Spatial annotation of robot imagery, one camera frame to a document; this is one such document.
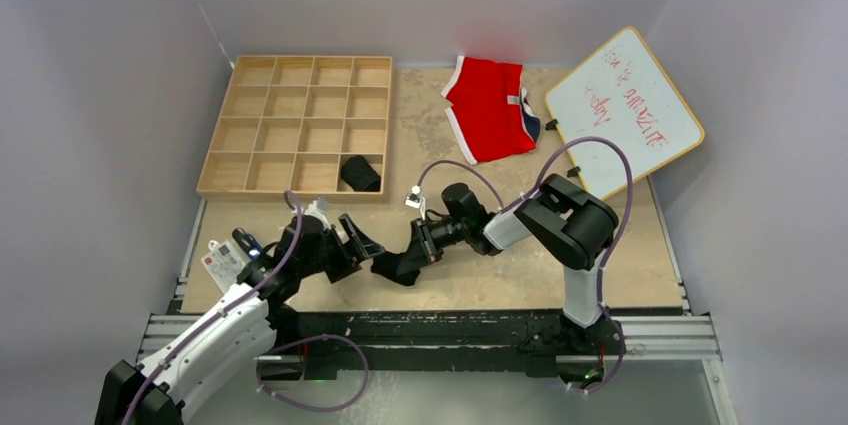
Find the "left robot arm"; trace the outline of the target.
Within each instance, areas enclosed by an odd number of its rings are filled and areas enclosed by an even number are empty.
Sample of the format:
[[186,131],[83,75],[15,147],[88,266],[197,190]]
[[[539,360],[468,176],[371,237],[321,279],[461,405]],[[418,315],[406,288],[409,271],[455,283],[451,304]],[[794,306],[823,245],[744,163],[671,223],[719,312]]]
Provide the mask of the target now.
[[249,261],[217,304],[187,330],[144,360],[120,361],[106,374],[98,424],[185,424],[198,406],[241,366],[265,353],[289,351],[305,371],[317,341],[351,339],[302,335],[299,315],[287,304],[303,279],[346,278],[384,247],[343,214],[334,226],[318,213],[296,215],[279,240],[261,245],[241,229],[232,233]]

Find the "black striped underwear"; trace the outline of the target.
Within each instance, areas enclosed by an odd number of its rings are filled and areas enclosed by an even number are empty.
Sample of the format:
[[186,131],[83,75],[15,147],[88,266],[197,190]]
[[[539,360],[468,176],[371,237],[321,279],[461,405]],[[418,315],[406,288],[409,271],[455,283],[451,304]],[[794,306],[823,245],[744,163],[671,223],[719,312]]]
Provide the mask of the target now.
[[363,155],[353,155],[343,161],[340,179],[355,192],[379,192],[382,179]]

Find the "plain black underwear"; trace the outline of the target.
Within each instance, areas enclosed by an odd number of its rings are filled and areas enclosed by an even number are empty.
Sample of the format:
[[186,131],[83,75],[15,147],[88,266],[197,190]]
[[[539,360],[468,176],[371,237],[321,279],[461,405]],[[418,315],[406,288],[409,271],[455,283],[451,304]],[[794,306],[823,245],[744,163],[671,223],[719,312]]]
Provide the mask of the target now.
[[[424,267],[419,270],[402,270],[401,259],[403,258],[403,255],[406,250],[402,253],[386,251],[384,254],[377,256],[373,259],[370,271],[376,275],[386,278],[387,280],[395,284],[402,285],[405,287],[413,286],[416,283],[418,277],[421,274],[421,270]],[[438,255],[436,256],[436,261],[434,261],[430,265],[434,264],[442,258],[443,252],[438,248],[437,251]]]

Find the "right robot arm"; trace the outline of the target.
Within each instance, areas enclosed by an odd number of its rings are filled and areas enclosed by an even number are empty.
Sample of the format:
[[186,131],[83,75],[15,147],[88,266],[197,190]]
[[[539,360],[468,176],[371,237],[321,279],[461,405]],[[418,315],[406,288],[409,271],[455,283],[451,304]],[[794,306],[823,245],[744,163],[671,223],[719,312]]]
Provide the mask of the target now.
[[411,222],[409,246],[390,267],[401,282],[414,282],[419,270],[441,260],[449,246],[465,243],[480,255],[495,256],[532,237],[565,268],[564,344],[584,352],[599,341],[600,261],[619,225],[612,208],[557,174],[503,213],[487,211],[464,183],[447,186],[441,199],[445,216],[423,214]]

